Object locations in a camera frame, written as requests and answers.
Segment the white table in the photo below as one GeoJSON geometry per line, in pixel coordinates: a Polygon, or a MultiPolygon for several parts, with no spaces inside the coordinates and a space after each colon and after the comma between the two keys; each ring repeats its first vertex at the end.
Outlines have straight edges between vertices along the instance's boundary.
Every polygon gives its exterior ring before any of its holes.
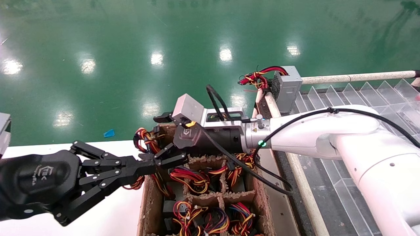
{"type": "MultiPolygon", "coordinates": [[[[137,157],[139,153],[131,140],[89,144],[116,156],[133,155],[137,157]]],[[[9,147],[3,158],[28,154],[51,154],[63,149],[69,150],[70,146],[71,144],[51,144],[9,147]]],[[[142,196],[143,188],[139,190],[119,188],[66,227],[62,227],[53,215],[45,213],[25,220],[2,221],[0,222],[0,235],[136,236],[142,196]]]]}

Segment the green floor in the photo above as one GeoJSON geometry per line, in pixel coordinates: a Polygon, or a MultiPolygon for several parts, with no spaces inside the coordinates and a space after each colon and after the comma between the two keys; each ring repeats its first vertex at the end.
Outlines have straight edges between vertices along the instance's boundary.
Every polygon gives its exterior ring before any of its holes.
{"type": "Polygon", "coordinates": [[[0,111],[12,145],[131,139],[212,84],[250,115],[240,75],[420,68],[418,3],[392,0],[2,0],[0,111]],[[103,133],[115,130],[113,138],[103,133]]]}

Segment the black cable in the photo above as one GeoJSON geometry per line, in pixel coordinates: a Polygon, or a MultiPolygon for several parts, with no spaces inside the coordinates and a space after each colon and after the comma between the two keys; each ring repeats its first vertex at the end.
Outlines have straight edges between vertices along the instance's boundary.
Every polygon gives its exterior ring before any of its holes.
{"type": "Polygon", "coordinates": [[[197,127],[200,128],[200,130],[204,133],[204,135],[210,140],[210,142],[219,150],[221,151],[224,155],[226,155],[228,158],[230,158],[233,162],[235,162],[235,164],[237,164],[238,166],[242,167],[242,169],[246,172],[248,172],[250,175],[252,175],[253,177],[255,177],[257,180],[265,183],[266,185],[268,185],[269,187],[271,187],[272,189],[283,193],[285,195],[289,195],[291,196],[293,194],[293,187],[292,185],[285,180],[284,178],[274,174],[273,172],[270,172],[269,170],[265,169],[267,171],[268,174],[270,174],[271,176],[277,178],[278,180],[280,180],[281,182],[285,183],[286,186],[289,187],[290,191],[282,189],[280,187],[278,187],[277,185],[271,183],[270,181],[266,180],[265,178],[261,177],[260,175],[258,175],[257,173],[255,173],[254,171],[252,171],[246,164],[242,163],[240,160],[238,160],[236,157],[232,156],[232,154],[230,154],[228,151],[226,151],[226,149],[224,149],[220,144],[218,144],[216,141],[214,141],[214,139],[212,137],[210,137],[209,133],[206,131],[205,128],[203,128],[200,124],[196,123],[195,124],[197,127]]]}
{"type": "Polygon", "coordinates": [[[219,116],[220,120],[221,121],[224,121],[225,118],[222,116],[222,113],[220,112],[219,106],[217,106],[217,103],[214,100],[213,95],[217,98],[217,100],[219,100],[220,104],[222,105],[223,110],[224,110],[224,112],[226,114],[226,120],[232,121],[233,119],[232,119],[231,115],[228,113],[228,107],[226,106],[226,104],[223,101],[222,97],[220,97],[220,95],[216,92],[216,90],[214,90],[214,88],[211,87],[211,85],[209,85],[209,84],[206,86],[206,90],[207,90],[207,94],[209,94],[211,103],[212,103],[214,109],[216,110],[216,113],[219,116]]]}
{"type": "Polygon", "coordinates": [[[290,120],[289,122],[285,123],[284,125],[280,126],[275,131],[273,131],[271,134],[269,134],[261,142],[260,145],[258,145],[258,147],[255,149],[255,152],[254,152],[253,155],[255,156],[256,153],[258,153],[258,151],[261,149],[261,147],[266,142],[268,142],[274,135],[276,135],[278,132],[280,132],[281,130],[285,129],[289,125],[295,123],[296,121],[299,121],[299,120],[304,119],[306,117],[310,117],[310,116],[317,115],[317,114],[322,114],[322,113],[334,113],[334,114],[337,114],[339,112],[350,112],[350,113],[356,113],[356,114],[366,115],[366,116],[370,116],[370,117],[373,117],[375,119],[378,119],[380,121],[383,121],[383,122],[389,124],[390,126],[392,126],[393,128],[395,128],[396,130],[398,130],[402,135],[404,135],[408,140],[410,140],[414,144],[414,146],[416,146],[417,148],[420,148],[420,143],[415,138],[413,138],[407,131],[405,131],[399,125],[395,124],[393,121],[391,121],[391,120],[389,120],[389,119],[387,119],[387,118],[385,118],[383,116],[380,116],[380,115],[377,115],[377,114],[374,114],[374,113],[370,113],[370,112],[367,112],[367,111],[363,111],[363,110],[356,110],[356,109],[350,109],[350,108],[327,108],[325,110],[316,110],[316,111],[312,111],[312,112],[303,114],[301,116],[296,117],[293,120],[290,120]]]}

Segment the blue plastic piece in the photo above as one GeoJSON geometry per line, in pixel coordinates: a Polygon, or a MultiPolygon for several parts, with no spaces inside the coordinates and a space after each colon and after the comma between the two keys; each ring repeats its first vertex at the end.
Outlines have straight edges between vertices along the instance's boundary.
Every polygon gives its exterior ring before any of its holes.
{"type": "Polygon", "coordinates": [[[110,129],[104,133],[104,138],[113,137],[115,135],[114,129],[110,129]]]}

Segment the cardboard box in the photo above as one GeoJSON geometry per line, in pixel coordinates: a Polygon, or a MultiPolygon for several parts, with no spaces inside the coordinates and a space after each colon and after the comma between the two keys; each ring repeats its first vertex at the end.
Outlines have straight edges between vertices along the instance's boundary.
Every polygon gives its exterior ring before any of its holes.
{"type": "MultiPolygon", "coordinates": [[[[190,169],[201,170],[206,167],[219,168],[225,163],[225,156],[203,156],[190,157],[188,164],[185,166],[190,169]]],[[[271,208],[264,184],[251,176],[246,176],[245,180],[247,191],[233,193],[228,189],[226,173],[222,173],[219,176],[220,192],[196,196],[191,194],[188,187],[183,185],[182,197],[193,205],[218,206],[221,209],[225,209],[229,204],[242,202],[249,205],[251,211],[258,216],[255,223],[257,233],[265,236],[275,236],[271,208]]],[[[146,176],[143,185],[144,192],[139,217],[138,236],[163,236],[165,228],[162,218],[163,197],[150,176],[146,176]]],[[[220,234],[220,236],[228,235],[230,235],[228,232],[220,234]]]]}

